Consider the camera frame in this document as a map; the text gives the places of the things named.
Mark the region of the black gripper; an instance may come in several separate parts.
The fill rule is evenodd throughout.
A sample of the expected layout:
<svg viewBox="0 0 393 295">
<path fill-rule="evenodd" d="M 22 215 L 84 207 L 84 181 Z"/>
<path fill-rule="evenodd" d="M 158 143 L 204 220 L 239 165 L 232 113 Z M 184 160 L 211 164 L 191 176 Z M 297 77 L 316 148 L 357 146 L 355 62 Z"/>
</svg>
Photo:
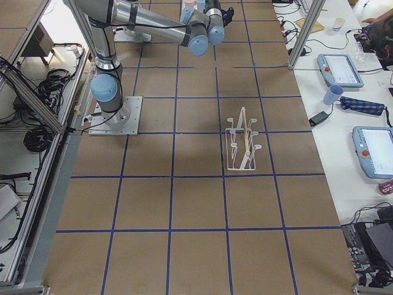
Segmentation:
<svg viewBox="0 0 393 295">
<path fill-rule="evenodd" d="M 224 24 L 224 27 L 228 26 L 232 20 L 233 20 L 233 16 L 235 14 L 235 10 L 233 7 L 229 7 L 227 10 L 221 10 L 222 13 L 222 21 Z"/>
</svg>

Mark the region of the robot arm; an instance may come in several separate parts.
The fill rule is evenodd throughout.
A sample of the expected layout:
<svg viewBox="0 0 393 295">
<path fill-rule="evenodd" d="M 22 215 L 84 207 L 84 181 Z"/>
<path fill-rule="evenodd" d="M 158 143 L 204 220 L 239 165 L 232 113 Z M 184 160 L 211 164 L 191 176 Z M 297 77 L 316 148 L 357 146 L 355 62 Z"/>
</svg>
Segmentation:
<svg viewBox="0 0 393 295">
<path fill-rule="evenodd" d="M 125 123 L 132 113 L 122 90 L 122 64 L 117 58 L 113 28 L 125 27 L 137 33 L 159 36 L 202 56 L 210 44 L 225 39 L 224 28 L 232 21 L 232 7 L 223 10 L 219 1 L 206 1 L 203 11 L 186 7 L 178 21 L 141 7 L 133 1 L 65 1 L 88 20 L 95 50 L 98 75 L 90 90 L 108 125 Z"/>
</svg>

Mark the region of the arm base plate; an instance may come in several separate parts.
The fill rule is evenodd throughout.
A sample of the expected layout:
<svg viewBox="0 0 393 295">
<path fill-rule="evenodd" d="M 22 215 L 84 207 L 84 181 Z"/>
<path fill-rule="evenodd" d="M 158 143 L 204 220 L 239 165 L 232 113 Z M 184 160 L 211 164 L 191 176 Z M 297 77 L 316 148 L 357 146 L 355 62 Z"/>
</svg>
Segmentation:
<svg viewBox="0 0 393 295">
<path fill-rule="evenodd" d="M 149 43 L 152 36 L 127 27 L 120 27 L 115 30 L 114 41 L 116 43 Z"/>
<path fill-rule="evenodd" d="M 101 112 L 97 103 L 96 112 L 99 112 L 99 115 L 92 118 L 93 127 L 88 130 L 88 134 L 92 136 L 137 135 L 141 107 L 141 96 L 125 96 L 122 108 L 114 117 L 107 120 L 111 114 Z"/>
</svg>

